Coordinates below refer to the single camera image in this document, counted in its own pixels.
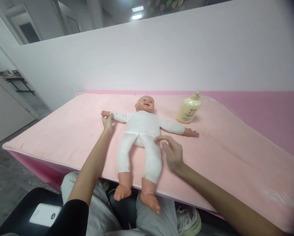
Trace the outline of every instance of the doll head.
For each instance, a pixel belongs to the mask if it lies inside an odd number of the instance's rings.
[[[146,112],[153,113],[154,110],[154,100],[150,96],[141,97],[135,104],[136,111],[144,110]]]

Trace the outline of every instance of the gray floor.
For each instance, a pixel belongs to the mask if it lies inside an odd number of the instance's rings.
[[[32,189],[43,187],[55,191],[27,170],[6,150],[2,149],[2,145],[5,142],[12,140],[50,114],[50,110],[38,96],[33,96],[33,94],[29,92],[19,92],[18,94],[28,102],[40,116],[37,120],[0,142],[0,226],[22,198]]]
[[[36,93],[34,93],[35,96],[30,92],[18,92],[18,94],[40,115],[38,120],[42,120],[51,113]]]

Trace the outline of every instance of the pink mat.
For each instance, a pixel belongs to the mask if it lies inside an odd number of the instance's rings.
[[[22,153],[40,159],[40,162],[80,169],[102,130],[101,110],[131,113],[139,97],[79,95],[4,144],[3,148],[13,151],[13,155]],[[176,111],[185,97],[154,96],[156,114],[175,122]],[[220,103],[207,97],[202,97],[202,101],[194,122],[186,125],[199,130],[200,138],[170,134],[183,145],[185,162],[278,227],[291,231],[294,224],[294,157],[248,127]],[[116,153],[124,127],[124,124],[115,124],[102,173],[106,179],[117,180]],[[144,149],[133,148],[131,156],[133,185],[140,187]],[[49,167],[45,171],[54,173],[51,175],[54,179],[59,178],[58,172],[69,172],[69,169],[45,166]],[[173,175],[165,162],[158,193],[213,210],[196,191]]]

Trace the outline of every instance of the white phone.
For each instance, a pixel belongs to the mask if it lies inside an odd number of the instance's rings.
[[[61,209],[62,208],[60,206],[53,206],[53,205],[40,203],[36,207],[29,222],[33,224],[37,224],[37,225],[51,227],[53,223],[55,222],[56,218],[58,217]]]

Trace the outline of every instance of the baby doll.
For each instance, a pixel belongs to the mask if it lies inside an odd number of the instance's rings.
[[[131,177],[129,151],[132,145],[146,150],[146,161],[143,177],[141,180],[141,201],[152,211],[160,214],[159,203],[154,196],[156,184],[162,168],[160,147],[153,139],[160,135],[160,128],[170,133],[182,134],[189,137],[199,137],[199,133],[185,128],[178,123],[169,123],[153,114],[154,100],[150,96],[141,97],[135,105],[136,112],[123,115],[115,111],[102,111],[102,116],[111,113],[119,122],[126,122],[125,134],[118,151],[118,179],[119,186],[116,188],[114,199],[121,199],[131,195]]]

